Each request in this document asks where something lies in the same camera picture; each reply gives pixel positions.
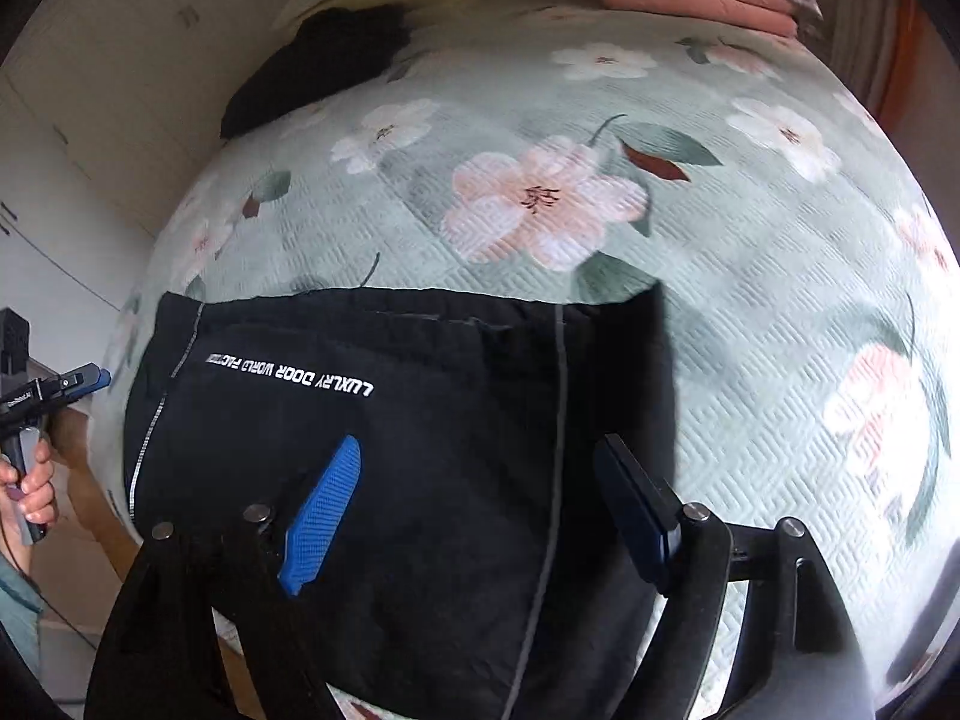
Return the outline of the left forearm green sleeve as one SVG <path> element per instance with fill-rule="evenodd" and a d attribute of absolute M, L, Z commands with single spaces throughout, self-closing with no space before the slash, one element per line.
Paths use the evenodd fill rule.
<path fill-rule="evenodd" d="M 2 556 L 0 617 L 8 637 L 32 674 L 41 676 L 39 617 L 44 611 L 44 601 L 28 582 L 31 548 L 20 551 L 16 564 L 18 567 L 14 567 L 7 556 Z"/>

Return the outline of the person's left hand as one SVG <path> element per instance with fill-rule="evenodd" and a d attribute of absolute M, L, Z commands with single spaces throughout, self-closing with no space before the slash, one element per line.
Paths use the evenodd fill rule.
<path fill-rule="evenodd" d="M 32 525 L 52 525 L 57 520 L 57 502 L 53 487 L 53 450 L 49 441 L 39 437 L 34 449 L 34 465 L 20 475 L 8 457 L 0 461 L 2 475 L 2 523 L 7 528 L 18 528 L 18 517 Z"/>

